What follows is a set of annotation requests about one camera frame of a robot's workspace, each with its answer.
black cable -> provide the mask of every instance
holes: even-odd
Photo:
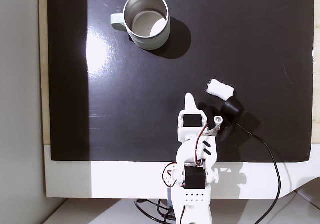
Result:
[[[165,216],[167,216],[166,219],[168,219],[168,220],[176,220],[176,217],[175,217],[174,215],[169,215],[169,214],[168,214],[169,211],[170,211],[172,208],[169,208],[169,209],[168,209],[168,212],[167,212],[166,214],[163,214],[163,213],[160,211],[160,207],[162,207],[162,206],[160,205],[161,200],[162,200],[162,199],[159,199],[158,204],[156,205],[156,209],[157,209],[158,213],[159,213],[163,218],[165,218]]]
[[[162,172],[162,180],[163,180],[163,182],[165,183],[165,185],[168,187],[168,188],[172,188],[174,185],[175,185],[175,183],[177,182],[177,180],[175,180],[175,182],[173,183],[173,185],[168,185],[167,183],[166,183],[166,181],[165,181],[165,178],[164,178],[164,172],[165,172],[165,170],[166,170],[166,168],[168,167],[168,166],[170,166],[170,165],[172,165],[172,164],[176,164],[176,162],[174,161],[174,162],[171,162],[171,163],[169,163],[165,168],[164,168],[164,171]]]
[[[165,224],[168,224],[168,222],[167,222],[167,219],[169,220],[169,214],[171,213],[171,212],[173,212],[173,208],[171,208],[166,214],[165,214],[165,216],[164,216],[164,222],[165,222]]]
[[[266,211],[266,213],[265,213],[262,217],[260,217],[259,220],[256,221],[255,224],[258,224],[258,223],[260,223],[260,222],[270,213],[270,211],[274,208],[274,206],[276,205],[276,202],[277,202],[278,199],[279,199],[280,192],[281,192],[281,178],[280,178],[280,173],[279,173],[279,169],[278,169],[278,166],[277,166],[277,164],[276,164],[276,160],[275,160],[275,158],[274,158],[274,155],[272,154],[272,152],[271,152],[269,146],[267,145],[267,143],[266,143],[264,140],[262,140],[260,137],[256,136],[255,134],[252,134],[250,131],[244,129],[244,128],[243,128],[241,125],[239,125],[238,123],[237,123],[237,125],[238,125],[242,130],[244,130],[246,133],[248,133],[249,135],[251,135],[251,136],[254,137],[255,139],[261,141],[261,142],[266,146],[266,148],[268,149],[268,151],[269,151],[269,153],[270,153],[270,155],[271,155],[272,161],[273,161],[273,163],[274,163],[275,170],[276,170],[276,172],[277,172],[276,174],[277,174],[277,176],[278,176],[278,183],[279,183],[278,185],[279,185],[279,186],[278,186],[278,192],[277,192],[277,194],[276,194],[276,197],[275,197],[275,199],[274,199],[274,202],[272,203],[272,205],[270,206],[270,208]]]
[[[180,223],[182,223],[182,217],[185,213],[185,209],[186,209],[186,206],[183,206],[183,209],[182,209],[182,214],[181,214],[181,217],[180,217]]]
[[[154,203],[153,201],[150,201],[149,199],[145,199],[147,202],[151,203],[152,205],[155,205],[155,206],[158,206],[157,203]],[[159,205],[160,208],[164,209],[164,210],[171,210],[171,208],[165,208],[161,205]]]
[[[134,201],[134,202],[135,202],[135,206],[136,206],[136,207],[138,208],[138,210],[141,211],[146,217],[148,217],[148,218],[150,218],[151,220],[154,220],[154,221],[156,221],[156,222],[158,222],[158,223],[167,224],[167,223],[165,223],[164,221],[159,220],[159,219],[153,217],[152,215],[148,214],[147,212],[145,212],[145,211],[139,206],[138,201],[139,201],[139,199],[136,199],[136,200]]]

black surface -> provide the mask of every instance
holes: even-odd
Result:
[[[126,0],[48,0],[52,159],[174,161],[185,94],[220,109],[205,92],[216,78],[277,161],[308,160],[313,0],[166,1],[170,38],[145,51],[110,24]],[[272,161],[237,128],[222,137],[220,162]]]

cable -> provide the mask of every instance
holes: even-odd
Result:
[[[134,202],[135,202],[135,206],[136,206],[136,207],[139,209],[139,211],[141,211],[146,217],[148,217],[148,218],[150,218],[151,220],[154,220],[154,221],[156,221],[156,222],[158,222],[158,223],[166,224],[164,221],[159,220],[159,219],[153,217],[152,215],[148,214],[147,212],[145,212],[145,211],[139,206],[138,201],[139,201],[139,199],[136,199],[136,200],[134,201]]]
[[[172,164],[176,164],[176,162],[174,161],[174,162],[171,162],[171,163],[169,163],[165,168],[164,168],[164,171],[162,172],[162,180],[163,180],[163,182],[165,183],[165,185],[168,187],[168,188],[172,188],[174,185],[175,185],[175,183],[177,182],[177,180],[175,180],[175,182],[173,183],[173,185],[168,185],[167,183],[166,183],[166,181],[165,181],[165,178],[164,178],[164,172],[165,172],[165,170],[167,169],[167,167],[168,166],[170,166],[170,165],[172,165]]]
[[[205,126],[202,128],[202,130],[200,131],[200,133],[199,133],[199,135],[198,135],[198,137],[197,137],[197,139],[196,139],[196,143],[195,143],[195,144],[196,144],[196,145],[195,145],[195,146],[196,146],[196,147],[195,147],[196,149],[195,149],[195,152],[194,152],[194,157],[195,157],[195,158],[194,158],[194,159],[195,159],[194,161],[195,161],[195,163],[196,163],[197,166],[200,166],[200,164],[199,164],[199,162],[198,162],[198,157],[197,157],[197,152],[196,152],[196,151],[197,151],[197,148],[198,148],[198,143],[199,143],[200,136],[201,136],[202,133],[205,131],[205,129],[206,129],[207,126],[208,126],[208,123],[206,123]]]
[[[176,217],[175,217],[174,215],[169,215],[169,211],[170,211],[172,208],[166,209],[166,210],[168,210],[168,212],[167,212],[166,214],[163,214],[163,213],[160,211],[160,207],[162,207],[162,206],[160,205],[161,200],[162,200],[162,199],[159,199],[158,204],[156,205],[156,209],[157,209],[158,213],[159,213],[163,218],[166,218],[166,219],[168,219],[168,220],[176,220]]]
[[[165,224],[168,224],[167,219],[168,219],[168,216],[169,216],[169,214],[170,214],[171,212],[173,212],[173,208],[171,208],[171,209],[165,214],[165,216],[164,216],[164,218],[163,218]]]
[[[184,205],[183,206],[183,210],[182,210],[182,214],[181,214],[181,217],[180,217],[180,224],[182,223],[182,217],[183,217],[183,215],[185,213],[185,209],[186,209],[186,206]]]
[[[161,206],[160,205],[161,199],[159,199],[158,204],[156,204],[153,201],[150,201],[148,199],[136,199],[134,202],[135,202],[135,206],[138,208],[138,210],[141,211],[146,217],[150,218],[151,220],[154,220],[154,221],[156,221],[158,223],[162,223],[162,224],[169,224],[167,222],[167,220],[176,220],[176,217],[174,215],[169,215],[170,213],[172,213],[174,211],[173,208],[171,208],[171,207],[166,208],[166,207]],[[149,202],[153,205],[156,205],[159,214],[163,217],[163,221],[153,217],[152,215],[148,214],[145,210],[143,210],[141,208],[141,206],[139,206],[139,204],[138,204],[138,203],[143,203],[143,202]],[[160,208],[167,210],[167,213],[163,214],[160,211]]]
[[[270,213],[270,211],[274,208],[274,206],[276,205],[276,202],[277,202],[278,199],[279,199],[280,192],[281,192],[281,178],[280,178],[280,173],[279,173],[279,169],[278,169],[278,166],[277,166],[277,164],[276,164],[276,160],[275,160],[275,158],[274,158],[274,155],[272,154],[272,152],[271,152],[269,146],[267,145],[267,143],[266,143],[264,140],[262,140],[260,137],[256,136],[255,134],[252,134],[250,131],[244,129],[244,128],[243,128],[241,125],[239,125],[238,123],[237,123],[237,125],[238,125],[242,130],[244,130],[246,133],[248,133],[249,135],[251,135],[251,136],[254,137],[255,139],[259,140],[260,142],[262,142],[262,143],[266,146],[266,148],[268,149],[268,151],[269,151],[269,153],[270,153],[270,155],[271,155],[272,161],[273,161],[273,163],[274,163],[275,170],[276,170],[276,172],[277,172],[276,174],[277,174],[277,176],[278,176],[278,183],[279,183],[278,185],[279,185],[279,186],[278,186],[278,192],[277,192],[277,194],[276,194],[276,197],[275,197],[275,199],[274,199],[274,202],[272,203],[272,205],[270,206],[270,208],[265,212],[265,214],[264,214],[262,217],[260,217],[259,220],[256,221],[255,224],[258,224],[258,223],[260,223],[260,222]]]

red wire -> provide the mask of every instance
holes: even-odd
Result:
[[[206,129],[207,126],[208,126],[208,123],[206,123],[205,126],[203,127],[203,129],[202,129],[202,131],[200,132],[200,134],[198,135],[198,138],[197,138],[196,143],[195,143],[195,144],[196,144],[196,145],[195,145],[195,146],[196,146],[196,147],[195,147],[196,149],[195,149],[195,152],[194,152],[194,157],[195,157],[195,161],[196,161],[195,163],[196,163],[197,166],[200,166],[200,165],[199,165],[199,162],[198,162],[198,157],[197,157],[197,152],[196,152],[196,151],[197,151],[197,148],[198,148],[198,143],[199,143],[200,136],[201,136],[202,133],[205,131],[205,129]]]
[[[183,206],[182,214],[181,214],[181,217],[180,217],[180,224],[182,223],[182,217],[183,217],[183,214],[185,213],[184,212],[185,209],[186,209],[186,206]]]

wooden edge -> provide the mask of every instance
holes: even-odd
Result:
[[[320,0],[314,0],[312,143],[320,143]]]
[[[42,131],[44,145],[50,145],[48,0],[39,0],[39,43],[42,98]]]
[[[39,39],[42,95],[43,143],[50,145],[49,103],[49,51],[48,51],[48,0],[39,0]],[[314,61],[313,61],[313,113],[312,143],[320,143],[320,0],[314,0]]]

